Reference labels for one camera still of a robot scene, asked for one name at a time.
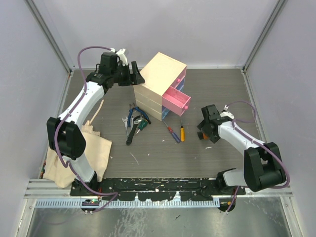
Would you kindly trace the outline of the cream drawer cabinet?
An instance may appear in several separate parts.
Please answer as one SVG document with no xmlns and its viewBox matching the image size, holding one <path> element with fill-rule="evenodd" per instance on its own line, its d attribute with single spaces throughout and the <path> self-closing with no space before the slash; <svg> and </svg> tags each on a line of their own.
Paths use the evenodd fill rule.
<svg viewBox="0 0 316 237">
<path fill-rule="evenodd" d="M 187 67 L 163 53 L 157 53 L 140 71 L 145 83 L 134 86 L 136 105 L 161 121 L 162 96 Z"/>
</svg>

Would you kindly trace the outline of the large pink drawer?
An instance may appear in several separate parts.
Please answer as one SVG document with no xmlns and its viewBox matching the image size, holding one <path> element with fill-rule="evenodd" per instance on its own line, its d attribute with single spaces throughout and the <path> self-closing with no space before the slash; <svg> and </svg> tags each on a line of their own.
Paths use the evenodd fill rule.
<svg viewBox="0 0 316 237">
<path fill-rule="evenodd" d="M 162 105 L 178 116 L 189 108 L 190 101 L 190 96 L 174 87 L 169 87 L 162 96 Z"/>
</svg>

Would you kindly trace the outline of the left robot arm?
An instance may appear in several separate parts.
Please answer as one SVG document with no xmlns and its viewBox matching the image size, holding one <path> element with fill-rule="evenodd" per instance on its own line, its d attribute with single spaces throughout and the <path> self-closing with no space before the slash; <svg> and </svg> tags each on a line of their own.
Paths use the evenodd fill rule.
<svg viewBox="0 0 316 237">
<path fill-rule="evenodd" d="M 102 53 L 96 70 L 83 78 L 81 92 L 59 117 L 50 117 L 46 123 L 49 147 L 54 150 L 62 165 L 75 174 L 81 190 L 88 196 L 99 190 L 97 173 L 84 154 L 86 140 L 80 126 L 94 105 L 114 84 L 131 86 L 145 83 L 135 61 L 128 63 L 126 50 L 107 49 Z"/>
</svg>

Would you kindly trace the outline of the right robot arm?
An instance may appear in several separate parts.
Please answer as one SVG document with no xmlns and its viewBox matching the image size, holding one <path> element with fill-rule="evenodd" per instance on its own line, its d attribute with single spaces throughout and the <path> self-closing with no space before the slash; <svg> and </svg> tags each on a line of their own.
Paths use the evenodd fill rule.
<svg viewBox="0 0 316 237">
<path fill-rule="evenodd" d="M 265 143 L 242 130 L 228 107 L 220 112 L 215 105 L 209 105 L 201 112 L 203 119 L 197 125 L 199 139 L 208 139 L 212 143 L 223 139 L 243 156 L 242 169 L 232 168 L 217 174 L 216 187 L 221 194 L 230 193 L 234 187 L 247 187 L 258 192 L 289 185 L 289 174 L 276 143 Z"/>
</svg>

